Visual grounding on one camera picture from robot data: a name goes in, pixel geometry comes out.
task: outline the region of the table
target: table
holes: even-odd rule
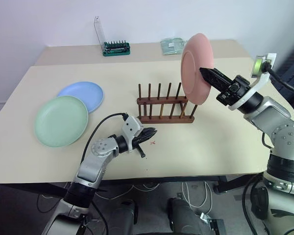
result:
[[[231,79],[240,74],[251,80],[253,60],[236,42],[212,41],[212,46],[217,69]],[[145,61],[139,48],[138,45],[133,46],[132,56],[123,56],[123,59],[88,55],[99,58],[88,59],[89,63],[85,58],[77,61],[74,57],[77,51],[81,53],[78,57],[83,57],[81,51],[85,51],[85,47],[81,50],[56,48],[61,53],[57,61],[52,61],[53,65],[48,64],[48,54],[54,52],[50,52],[52,48],[47,48],[41,56],[43,59],[29,68],[0,111],[0,183],[71,181],[86,141],[100,120],[117,112],[138,115],[136,98],[139,83],[142,84],[142,96],[147,96],[148,83],[151,83],[153,96],[157,95],[158,83],[162,84],[162,96],[166,96],[169,82],[172,82],[171,92],[175,94],[180,82],[180,57],[177,55],[172,59],[159,53],[157,56],[149,53]],[[75,51],[71,53],[71,58],[69,52],[63,52],[67,50]],[[126,63],[122,63],[124,58],[127,58]],[[63,87],[78,81],[99,84],[104,91],[102,105],[89,115],[86,131],[75,143],[60,148],[41,145],[33,132],[37,111],[56,97]],[[293,108],[272,84],[268,83],[260,93],[271,96],[286,107],[294,119]],[[195,121],[191,124],[145,125],[158,130],[150,141],[141,144],[146,157],[142,159],[136,151],[119,155],[108,165],[104,180],[219,176],[265,170],[269,150],[261,143],[262,133],[244,120],[239,111],[232,112],[216,101],[218,94],[216,89],[211,89],[207,101],[197,108]],[[192,108],[193,105],[189,104],[185,112],[189,114]],[[171,105],[165,106],[164,115],[170,109]],[[160,106],[153,107],[154,114],[159,111]],[[93,141],[120,134],[122,124],[120,117],[111,118],[100,127]]]

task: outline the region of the white wall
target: white wall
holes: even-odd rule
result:
[[[294,0],[0,0],[0,102],[6,101],[45,46],[97,44],[99,15],[107,40],[158,42],[235,39],[252,57],[294,47]]]

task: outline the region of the blue plate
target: blue plate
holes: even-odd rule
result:
[[[70,95],[80,99],[86,106],[88,113],[97,109],[103,100],[103,91],[93,82],[76,82],[62,91],[57,96]]]

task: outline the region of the gray floor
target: gray floor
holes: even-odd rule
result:
[[[205,196],[203,182],[189,182],[191,203],[199,205]],[[131,185],[104,187],[107,192],[101,192],[105,197],[113,197],[127,191]],[[236,189],[226,194],[216,195],[213,193],[213,207],[210,212],[212,218],[224,220],[228,235],[250,235],[252,234],[244,218],[240,195],[243,189]],[[177,197],[181,192],[181,183],[163,183],[151,192],[140,192],[133,189],[127,195],[116,200],[104,200],[95,197],[95,202],[109,219],[113,208],[126,198],[134,199],[139,205],[138,223],[134,226],[134,234],[152,232],[171,232],[167,217],[167,200]],[[24,192],[17,189],[0,186],[0,235],[39,235],[46,225],[52,212],[39,213],[36,209],[37,194]],[[47,210],[57,199],[40,199],[40,208]],[[201,210],[196,213],[206,212],[210,207],[210,199],[207,200]],[[98,218],[95,211],[91,210],[94,219]],[[258,234],[265,234],[262,222],[252,216]],[[203,234],[213,235],[209,228],[201,223]],[[94,220],[89,227],[94,234],[101,234],[103,223]]]

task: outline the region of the wooden peg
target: wooden peg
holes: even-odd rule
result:
[[[192,111],[192,113],[191,113],[191,115],[190,115],[190,118],[193,117],[193,115],[194,115],[194,113],[195,113],[195,111],[196,111],[197,106],[198,106],[198,105],[195,105],[195,106],[194,106],[193,111]]]
[[[177,92],[176,92],[176,96],[175,96],[176,99],[178,97],[178,94],[180,93],[181,84],[182,84],[181,82],[178,84],[178,88],[177,88]]]
[[[160,88],[161,88],[161,83],[159,83],[159,86],[158,86],[158,96],[157,96],[157,99],[159,99],[159,97],[160,97]]]
[[[183,115],[184,115],[184,111],[185,111],[185,109],[186,109],[186,105],[187,105],[187,103],[185,103],[184,106],[183,106],[183,109],[182,109],[182,112],[181,112],[180,118],[182,118]]]
[[[139,114],[139,119],[141,119],[142,118],[142,108],[141,108],[140,104],[138,105],[138,114]]]
[[[142,92],[141,92],[141,85],[138,84],[138,95],[139,95],[139,99],[142,99]]]
[[[144,116],[147,116],[147,105],[144,103]]]
[[[171,89],[171,82],[169,83],[169,88],[168,88],[168,93],[167,93],[167,99],[169,98],[170,89]]]
[[[148,99],[150,100],[150,90],[151,90],[151,84],[148,85]]]
[[[163,106],[164,106],[164,104],[162,104],[161,108],[160,108],[160,116],[159,116],[160,119],[162,118]]]
[[[150,104],[150,108],[149,108],[149,119],[151,119],[152,116],[152,104]]]
[[[173,105],[172,105],[172,108],[171,108],[171,113],[170,113],[170,117],[169,117],[170,119],[172,118],[173,111],[174,111],[174,107],[175,107],[175,104],[173,104]]]

